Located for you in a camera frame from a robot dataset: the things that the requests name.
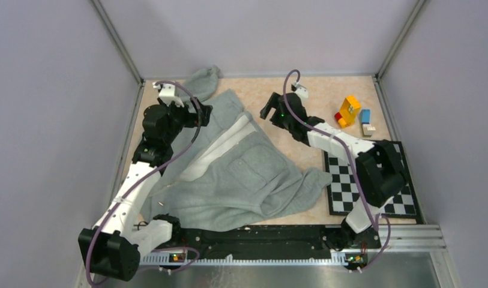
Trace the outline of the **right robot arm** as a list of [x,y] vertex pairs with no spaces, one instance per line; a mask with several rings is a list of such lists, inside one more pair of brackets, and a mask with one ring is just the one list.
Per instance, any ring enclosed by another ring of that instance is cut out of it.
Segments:
[[340,227],[329,231],[325,240],[327,246],[341,251],[377,238],[382,211],[407,183],[401,157],[393,143],[360,139],[330,126],[321,118],[307,115],[300,97],[294,92],[272,93],[260,117],[269,118],[296,141],[349,165],[359,198]]

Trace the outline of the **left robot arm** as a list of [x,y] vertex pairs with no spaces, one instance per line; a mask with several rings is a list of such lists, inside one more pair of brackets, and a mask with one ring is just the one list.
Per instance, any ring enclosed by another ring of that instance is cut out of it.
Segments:
[[136,148],[124,182],[107,211],[91,229],[78,237],[89,285],[97,286],[92,275],[128,281],[136,274],[140,260],[164,244],[174,248],[181,242],[181,231],[167,220],[151,220],[145,227],[134,225],[153,186],[173,161],[187,152],[174,154],[172,143],[185,128],[194,128],[191,147],[200,129],[209,124],[211,105],[195,98],[190,104],[160,100],[145,109],[142,139]]

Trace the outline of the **grey zip-up jacket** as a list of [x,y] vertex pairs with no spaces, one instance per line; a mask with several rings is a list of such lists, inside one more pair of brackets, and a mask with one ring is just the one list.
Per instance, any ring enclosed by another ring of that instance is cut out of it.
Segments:
[[154,184],[142,217],[168,214],[184,228],[225,232],[312,208],[331,175],[300,170],[281,153],[236,93],[216,93],[218,73],[200,69],[176,90],[182,100],[195,96],[213,110],[208,126],[185,128],[173,141],[177,159]]

